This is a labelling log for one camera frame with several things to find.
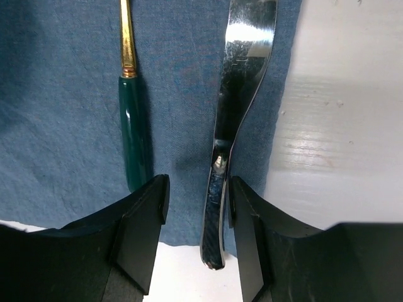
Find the knife handle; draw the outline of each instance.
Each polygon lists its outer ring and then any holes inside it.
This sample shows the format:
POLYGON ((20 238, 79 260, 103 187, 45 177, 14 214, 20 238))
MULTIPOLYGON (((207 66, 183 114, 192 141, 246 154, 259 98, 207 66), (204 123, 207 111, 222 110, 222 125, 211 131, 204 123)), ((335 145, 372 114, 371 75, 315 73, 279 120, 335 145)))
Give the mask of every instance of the knife handle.
POLYGON ((136 191, 151 177, 147 156, 145 112, 138 95, 137 77, 119 78, 120 121, 122 126, 123 157, 126 180, 130 192, 136 191))
POLYGON ((213 151, 200 243, 201 260, 213 270, 225 266, 222 233, 228 162, 227 153, 213 151))

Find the denim cloth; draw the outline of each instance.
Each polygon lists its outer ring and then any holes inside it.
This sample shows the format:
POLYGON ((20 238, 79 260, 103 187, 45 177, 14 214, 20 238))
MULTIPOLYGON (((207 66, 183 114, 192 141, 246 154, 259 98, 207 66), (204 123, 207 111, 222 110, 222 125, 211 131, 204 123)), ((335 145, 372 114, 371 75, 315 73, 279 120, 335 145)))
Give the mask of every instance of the denim cloth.
MULTIPOLYGON (((301 0, 279 0, 273 55, 232 175, 263 193, 301 0)), ((61 227, 128 194, 116 0, 0 0, 0 219, 61 227)), ((198 245, 229 0, 135 0, 154 172, 169 174, 160 240, 198 245)), ((234 239, 226 230, 226 248, 234 239)))

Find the white surface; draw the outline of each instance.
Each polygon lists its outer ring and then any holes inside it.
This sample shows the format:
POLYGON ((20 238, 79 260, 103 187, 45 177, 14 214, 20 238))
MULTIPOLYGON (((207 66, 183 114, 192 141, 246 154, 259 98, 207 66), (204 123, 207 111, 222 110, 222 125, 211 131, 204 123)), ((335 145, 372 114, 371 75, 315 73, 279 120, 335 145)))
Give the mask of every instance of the white surface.
MULTIPOLYGON (((403 1, 304 0, 265 198, 320 228, 403 221, 403 1)), ((146 302, 242 301, 236 259, 158 246, 146 302)))

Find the green paintbrush handle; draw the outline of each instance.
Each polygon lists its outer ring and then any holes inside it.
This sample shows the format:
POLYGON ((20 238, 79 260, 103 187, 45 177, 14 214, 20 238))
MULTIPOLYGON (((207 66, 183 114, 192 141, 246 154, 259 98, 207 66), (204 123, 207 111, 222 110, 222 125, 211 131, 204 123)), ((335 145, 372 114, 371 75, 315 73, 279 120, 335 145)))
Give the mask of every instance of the green paintbrush handle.
POLYGON ((120 120, 122 123, 123 156, 127 185, 136 191, 150 178, 150 160, 147 156, 147 135, 144 110, 138 97, 137 77, 119 78, 120 120))

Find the metal knife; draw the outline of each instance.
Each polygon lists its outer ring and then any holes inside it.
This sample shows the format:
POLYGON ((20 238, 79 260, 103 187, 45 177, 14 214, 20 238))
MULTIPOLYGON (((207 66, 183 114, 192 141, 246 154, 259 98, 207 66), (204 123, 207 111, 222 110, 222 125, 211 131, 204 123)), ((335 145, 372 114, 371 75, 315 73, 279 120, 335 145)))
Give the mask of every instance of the metal knife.
POLYGON ((215 117, 200 253, 213 270, 225 266, 223 213, 232 147, 259 89, 275 35, 277 0, 231 0, 215 117))

